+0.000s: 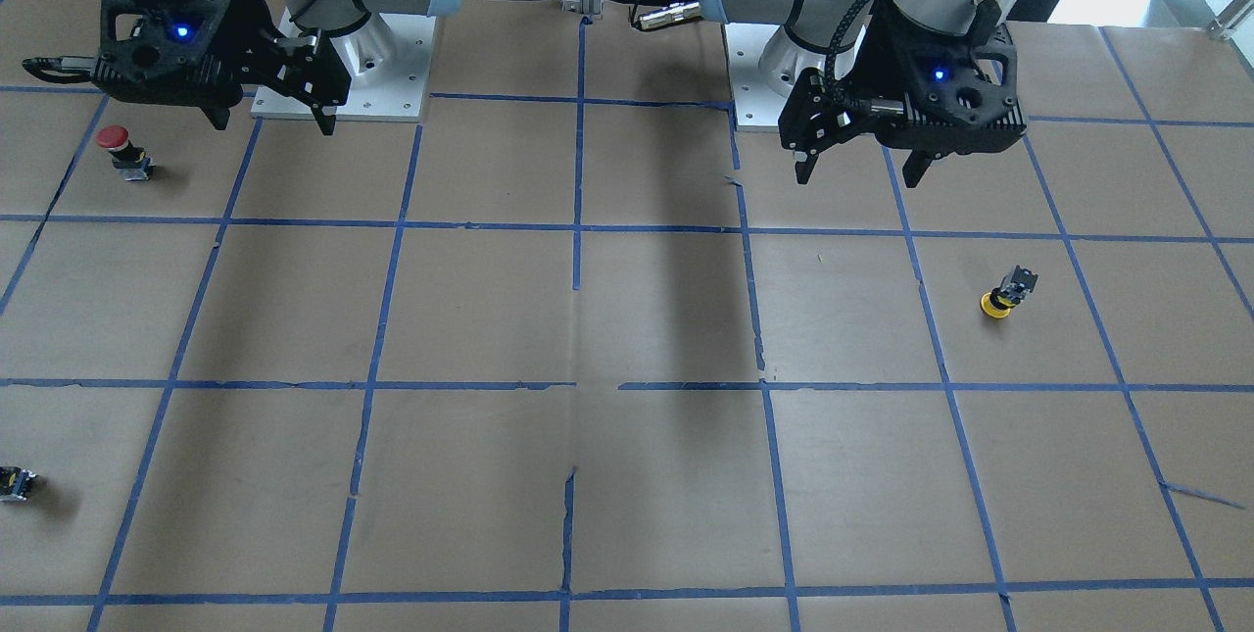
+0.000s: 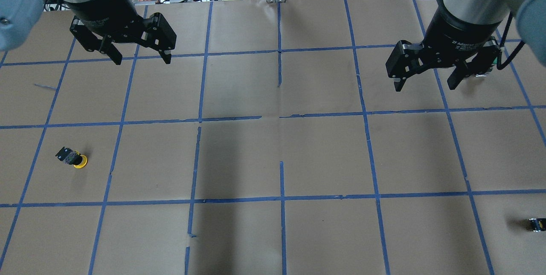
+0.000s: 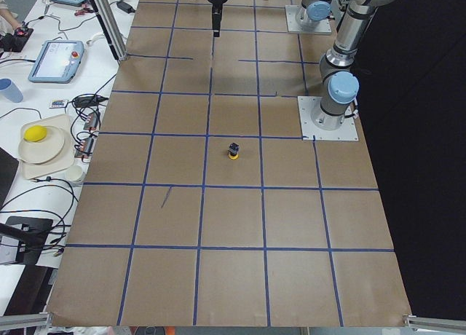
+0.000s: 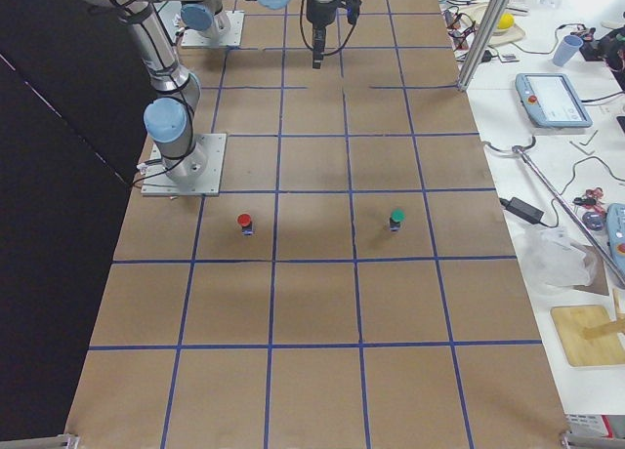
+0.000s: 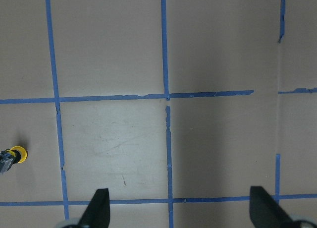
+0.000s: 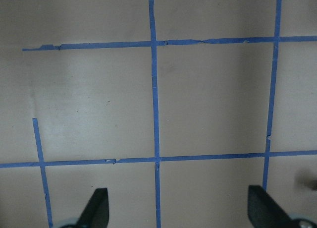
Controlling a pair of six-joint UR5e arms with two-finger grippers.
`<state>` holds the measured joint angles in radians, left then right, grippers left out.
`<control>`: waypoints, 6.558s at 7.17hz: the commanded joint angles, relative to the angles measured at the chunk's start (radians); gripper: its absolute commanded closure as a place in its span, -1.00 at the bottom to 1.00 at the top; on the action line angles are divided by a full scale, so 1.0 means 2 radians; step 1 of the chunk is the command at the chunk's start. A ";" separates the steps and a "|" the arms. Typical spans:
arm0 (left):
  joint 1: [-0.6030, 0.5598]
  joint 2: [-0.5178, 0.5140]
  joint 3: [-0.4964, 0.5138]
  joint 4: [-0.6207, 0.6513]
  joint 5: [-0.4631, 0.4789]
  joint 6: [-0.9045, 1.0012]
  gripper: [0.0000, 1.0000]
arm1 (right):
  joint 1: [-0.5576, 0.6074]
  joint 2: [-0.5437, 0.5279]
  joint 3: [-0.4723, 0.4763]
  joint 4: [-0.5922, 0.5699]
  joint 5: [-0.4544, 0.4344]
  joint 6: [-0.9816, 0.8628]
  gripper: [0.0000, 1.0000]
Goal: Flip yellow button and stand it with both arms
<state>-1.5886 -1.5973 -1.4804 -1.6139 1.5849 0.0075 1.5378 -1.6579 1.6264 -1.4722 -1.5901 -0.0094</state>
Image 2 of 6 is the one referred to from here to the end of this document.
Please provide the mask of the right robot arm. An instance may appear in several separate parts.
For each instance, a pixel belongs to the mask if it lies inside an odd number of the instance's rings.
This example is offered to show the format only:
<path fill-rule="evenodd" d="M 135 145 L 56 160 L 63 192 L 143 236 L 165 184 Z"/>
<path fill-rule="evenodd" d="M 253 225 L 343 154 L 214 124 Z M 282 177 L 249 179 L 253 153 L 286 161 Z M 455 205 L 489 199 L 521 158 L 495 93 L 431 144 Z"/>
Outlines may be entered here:
<path fill-rule="evenodd" d="M 429 69 L 454 67 L 448 87 L 503 69 L 501 46 L 493 32 L 512 15 L 523 44 L 545 64 L 545 0 L 436 0 L 438 7 L 419 44 L 399 41 L 386 61 L 397 92 L 407 79 Z"/>

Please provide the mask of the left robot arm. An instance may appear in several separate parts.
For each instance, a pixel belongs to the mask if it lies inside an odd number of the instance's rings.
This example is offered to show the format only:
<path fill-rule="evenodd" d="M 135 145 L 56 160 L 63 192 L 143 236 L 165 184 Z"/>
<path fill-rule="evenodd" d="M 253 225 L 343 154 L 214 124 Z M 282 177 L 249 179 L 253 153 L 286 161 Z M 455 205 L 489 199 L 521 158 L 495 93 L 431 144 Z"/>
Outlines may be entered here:
<path fill-rule="evenodd" d="M 46 0 L 1 0 L 1 50 L 13 50 L 27 40 L 43 13 Z M 140 16 L 131 0 L 61 0 L 74 13 L 70 32 L 89 52 L 98 51 L 119 65 L 117 43 L 135 43 L 157 51 L 166 64 L 176 47 L 176 33 L 156 12 Z"/>

